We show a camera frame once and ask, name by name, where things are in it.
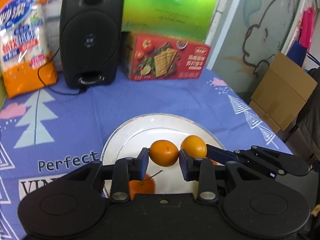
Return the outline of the red cracker box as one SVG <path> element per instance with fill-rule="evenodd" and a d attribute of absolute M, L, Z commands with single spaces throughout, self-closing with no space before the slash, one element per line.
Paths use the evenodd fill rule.
<path fill-rule="evenodd" d="M 125 33 L 120 64 L 131 81 L 197 79 L 210 46 L 195 40 L 144 33 Z"/>

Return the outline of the orange paper cup pack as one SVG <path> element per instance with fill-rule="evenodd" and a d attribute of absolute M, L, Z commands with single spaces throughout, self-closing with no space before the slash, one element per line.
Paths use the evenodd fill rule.
<path fill-rule="evenodd" d="M 43 6 L 47 0 L 1 0 L 1 75 L 7 96 L 57 82 Z"/>

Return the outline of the small orange kumquat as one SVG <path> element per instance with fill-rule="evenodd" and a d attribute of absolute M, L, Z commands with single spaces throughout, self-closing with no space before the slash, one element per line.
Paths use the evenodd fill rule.
<path fill-rule="evenodd" d="M 149 157 L 159 166 L 170 167 L 178 160 L 179 150 L 170 141 L 157 140 L 150 146 Z"/>

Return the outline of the blue patterned tablecloth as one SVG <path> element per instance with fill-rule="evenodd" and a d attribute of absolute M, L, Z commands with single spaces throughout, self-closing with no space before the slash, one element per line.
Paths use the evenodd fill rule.
<path fill-rule="evenodd" d="M 1 239 L 22 239 L 18 204 L 29 192 L 100 158 L 112 132 L 143 114 L 192 120 L 227 150 L 287 146 L 214 72 L 199 78 L 132 82 L 118 72 L 109 86 L 56 85 L 6 100 L 1 109 Z"/>

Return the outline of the green gift box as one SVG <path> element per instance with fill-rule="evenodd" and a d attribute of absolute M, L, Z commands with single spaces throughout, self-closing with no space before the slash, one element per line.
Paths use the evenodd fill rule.
<path fill-rule="evenodd" d="M 203 42 L 217 0 L 124 0 L 122 31 Z"/>

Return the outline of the brown cardboard box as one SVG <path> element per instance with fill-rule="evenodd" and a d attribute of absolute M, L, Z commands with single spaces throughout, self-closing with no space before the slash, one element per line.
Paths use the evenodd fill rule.
<path fill-rule="evenodd" d="M 299 65 L 278 52 L 251 96 L 249 106 L 274 132 L 287 129 L 317 82 Z"/>

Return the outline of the white round plate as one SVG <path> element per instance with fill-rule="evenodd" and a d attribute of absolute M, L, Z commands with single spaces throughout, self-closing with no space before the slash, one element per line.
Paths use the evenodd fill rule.
<path fill-rule="evenodd" d="M 142 181 L 129 183 L 131 197 L 138 193 L 196 194 L 197 182 L 183 179 L 178 162 L 181 143 L 187 137 L 200 147 L 201 156 L 205 144 L 224 148 L 212 133 L 189 119 L 171 114 L 147 114 L 120 125 L 107 140 L 101 160 L 104 165 L 114 164 L 121 158 L 136 158 L 147 148 L 151 156 L 146 175 Z"/>

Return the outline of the tangerine with stem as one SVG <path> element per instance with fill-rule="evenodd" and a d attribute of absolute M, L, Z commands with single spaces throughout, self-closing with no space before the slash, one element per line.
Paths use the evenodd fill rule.
<path fill-rule="evenodd" d="M 131 200 L 135 198 L 136 194 L 154 194 L 156 184 L 153 178 L 161 172 L 162 170 L 158 171 L 156 174 L 152 176 L 146 173 L 143 180 L 131 180 L 129 182 Z"/>

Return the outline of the black speaker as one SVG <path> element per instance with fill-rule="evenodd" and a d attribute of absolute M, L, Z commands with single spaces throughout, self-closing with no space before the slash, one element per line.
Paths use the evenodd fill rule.
<path fill-rule="evenodd" d="M 62 72 L 69 88 L 108 85 L 116 77 L 124 0 L 62 0 Z"/>

